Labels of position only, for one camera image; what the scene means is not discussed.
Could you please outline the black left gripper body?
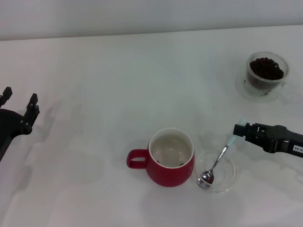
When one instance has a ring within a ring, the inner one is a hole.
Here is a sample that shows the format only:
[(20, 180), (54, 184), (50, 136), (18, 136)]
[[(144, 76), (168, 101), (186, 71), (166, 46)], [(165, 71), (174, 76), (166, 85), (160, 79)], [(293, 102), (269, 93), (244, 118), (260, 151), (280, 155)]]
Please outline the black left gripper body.
[(0, 110), (0, 159), (4, 157), (12, 140), (21, 134), (23, 116), (7, 109)]

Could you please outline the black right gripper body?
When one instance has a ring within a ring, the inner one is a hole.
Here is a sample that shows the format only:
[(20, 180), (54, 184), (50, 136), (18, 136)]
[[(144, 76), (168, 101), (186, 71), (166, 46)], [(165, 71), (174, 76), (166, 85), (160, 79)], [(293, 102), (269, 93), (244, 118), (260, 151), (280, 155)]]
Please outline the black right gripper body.
[(288, 130), (285, 126), (275, 125), (265, 129), (263, 150), (267, 153), (287, 153), (303, 157), (303, 136)]

